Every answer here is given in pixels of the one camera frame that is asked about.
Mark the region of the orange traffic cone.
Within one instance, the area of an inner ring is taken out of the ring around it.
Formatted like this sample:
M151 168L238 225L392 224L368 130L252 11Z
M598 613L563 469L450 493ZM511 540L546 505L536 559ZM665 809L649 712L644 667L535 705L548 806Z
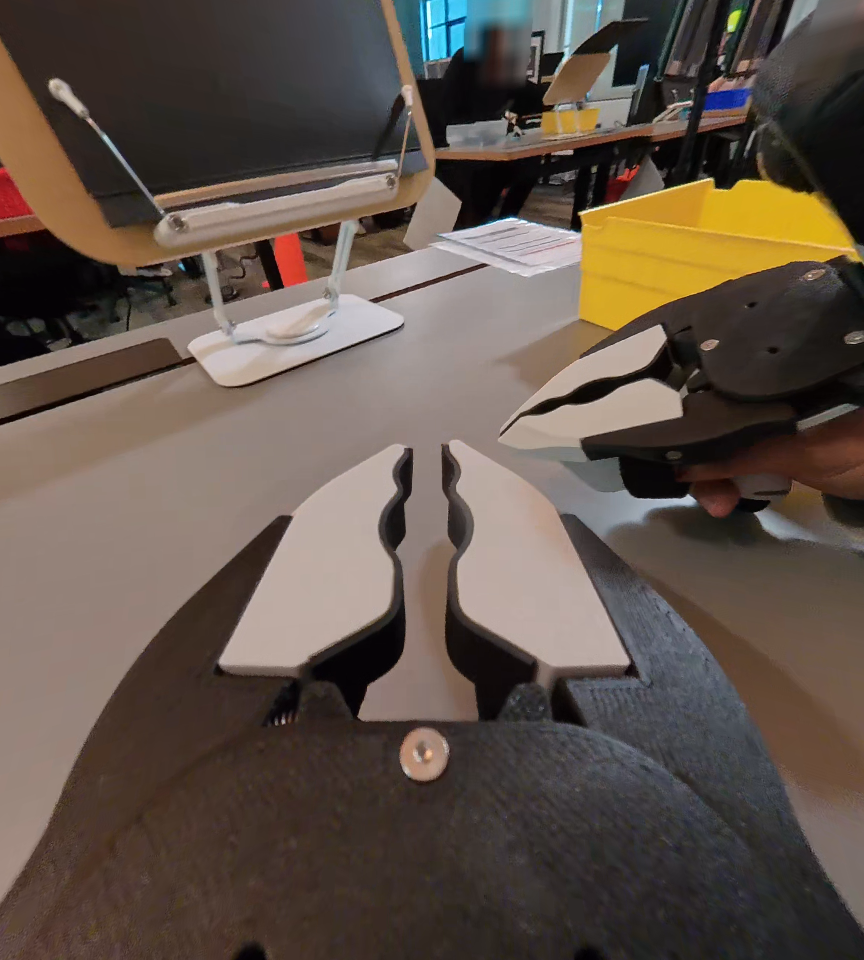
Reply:
M298 233L276 237L272 241L272 251L283 287L301 285L308 281L308 272Z

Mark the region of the cardboard board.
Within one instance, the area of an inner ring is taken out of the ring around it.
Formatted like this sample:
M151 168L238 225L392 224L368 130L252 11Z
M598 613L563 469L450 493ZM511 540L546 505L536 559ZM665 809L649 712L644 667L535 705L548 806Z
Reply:
M580 53L576 51L560 64L555 77L543 95L543 105L552 109L562 104L585 100L610 61L610 51Z

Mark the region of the wooden background desk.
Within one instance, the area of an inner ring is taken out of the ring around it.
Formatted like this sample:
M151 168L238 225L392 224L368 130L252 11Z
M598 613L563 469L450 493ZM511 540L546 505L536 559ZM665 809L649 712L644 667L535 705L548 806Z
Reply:
M627 142L660 143L684 137L687 128L687 120L679 119L559 137L545 136L537 129L527 131L519 138L507 136L502 142L490 146L438 148L435 158L437 162L512 162Z

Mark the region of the yellow plastic bin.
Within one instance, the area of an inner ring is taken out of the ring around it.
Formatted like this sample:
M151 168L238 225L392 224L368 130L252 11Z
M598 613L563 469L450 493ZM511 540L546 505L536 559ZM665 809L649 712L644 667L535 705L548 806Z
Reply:
M615 331L659 306L791 262L858 261L814 195L710 179L582 211L579 318Z

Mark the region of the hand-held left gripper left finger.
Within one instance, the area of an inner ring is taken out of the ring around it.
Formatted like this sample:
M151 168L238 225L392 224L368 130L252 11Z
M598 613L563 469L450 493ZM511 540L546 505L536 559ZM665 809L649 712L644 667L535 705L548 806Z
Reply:
M331 683L352 714L404 650L405 536L414 453L400 443L320 487L288 517L222 650L239 677Z

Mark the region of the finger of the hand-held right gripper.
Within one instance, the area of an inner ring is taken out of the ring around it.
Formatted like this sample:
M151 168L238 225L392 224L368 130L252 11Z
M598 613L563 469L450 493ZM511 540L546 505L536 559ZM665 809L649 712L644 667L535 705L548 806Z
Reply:
M631 382L598 400L568 403L517 418L499 436L511 450L544 460L585 462L582 440L683 415L678 390L654 379Z
M534 395L533 413L591 402L638 380L654 379L669 385L663 372L667 343L665 330L656 325L580 358Z

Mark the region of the black board with wooden frame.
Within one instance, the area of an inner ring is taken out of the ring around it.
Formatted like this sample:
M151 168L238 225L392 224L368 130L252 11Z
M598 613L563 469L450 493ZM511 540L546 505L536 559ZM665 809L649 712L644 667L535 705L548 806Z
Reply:
M405 209L434 152L392 2L0 1L0 160L89 258Z

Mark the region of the person's right hand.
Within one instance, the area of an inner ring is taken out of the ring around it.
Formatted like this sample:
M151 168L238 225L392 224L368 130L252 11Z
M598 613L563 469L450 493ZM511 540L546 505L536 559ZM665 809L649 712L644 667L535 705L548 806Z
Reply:
M684 467L678 480L712 517L737 506L736 479L768 474L827 497L864 502L864 408L795 435L763 440L726 460Z

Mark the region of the white paper tag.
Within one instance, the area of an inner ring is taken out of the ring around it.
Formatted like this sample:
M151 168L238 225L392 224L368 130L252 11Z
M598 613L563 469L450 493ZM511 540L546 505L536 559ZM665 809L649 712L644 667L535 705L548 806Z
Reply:
M415 205L403 238L413 252L438 243L441 234L449 234L459 218L462 201L438 177L434 177Z

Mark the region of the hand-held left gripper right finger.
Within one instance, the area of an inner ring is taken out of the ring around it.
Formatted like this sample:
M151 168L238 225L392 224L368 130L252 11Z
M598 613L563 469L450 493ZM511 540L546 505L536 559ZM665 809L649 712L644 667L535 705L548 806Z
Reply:
M441 447L441 468L446 649L478 718L496 719L524 684L624 678L631 657L553 504L460 440Z

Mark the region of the small yellow bin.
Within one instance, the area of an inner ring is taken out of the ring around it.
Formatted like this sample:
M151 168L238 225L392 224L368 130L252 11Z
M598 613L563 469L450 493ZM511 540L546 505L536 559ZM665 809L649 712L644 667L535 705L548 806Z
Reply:
M541 114L540 131L544 139L593 135L599 126L600 109L588 102L563 103Z

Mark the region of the printed paper sheets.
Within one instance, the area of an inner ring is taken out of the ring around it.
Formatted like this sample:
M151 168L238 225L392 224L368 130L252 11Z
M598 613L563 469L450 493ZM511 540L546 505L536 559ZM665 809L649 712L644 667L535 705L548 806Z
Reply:
M582 259L579 233L518 218L438 234L432 246L523 278L577 266Z

